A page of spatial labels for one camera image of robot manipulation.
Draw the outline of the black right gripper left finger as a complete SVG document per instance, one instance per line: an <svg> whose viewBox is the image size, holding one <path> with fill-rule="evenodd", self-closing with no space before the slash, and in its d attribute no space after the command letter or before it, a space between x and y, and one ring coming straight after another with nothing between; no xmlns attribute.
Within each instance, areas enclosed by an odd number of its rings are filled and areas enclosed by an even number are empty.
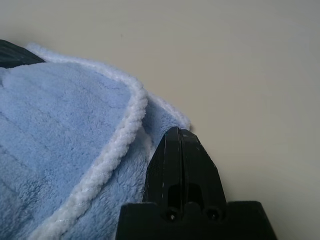
<svg viewBox="0 0 320 240"><path fill-rule="evenodd" d="M146 171L143 202L162 213L182 212L182 150L180 129L171 127L161 138Z"/></svg>

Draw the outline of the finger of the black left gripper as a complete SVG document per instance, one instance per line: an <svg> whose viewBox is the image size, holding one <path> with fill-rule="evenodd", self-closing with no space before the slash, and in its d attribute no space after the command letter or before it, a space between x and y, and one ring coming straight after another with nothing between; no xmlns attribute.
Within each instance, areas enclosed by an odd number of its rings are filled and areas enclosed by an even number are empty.
<svg viewBox="0 0 320 240"><path fill-rule="evenodd" d="M0 40L1 68L15 68L18 66L33 65L45 62L45 60L23 47L3 39Z"/></svg>

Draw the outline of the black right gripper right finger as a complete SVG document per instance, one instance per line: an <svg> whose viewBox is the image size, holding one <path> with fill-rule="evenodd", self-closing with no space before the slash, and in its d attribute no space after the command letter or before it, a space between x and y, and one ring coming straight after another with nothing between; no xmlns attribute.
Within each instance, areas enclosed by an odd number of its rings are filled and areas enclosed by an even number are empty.
<svg viewBox="0 0 320 240"><path fill-rule="evenodd" d="M218 168L198 137L181 130L185 202L195 203L207 216L224 216L227 201Z"/></svg>

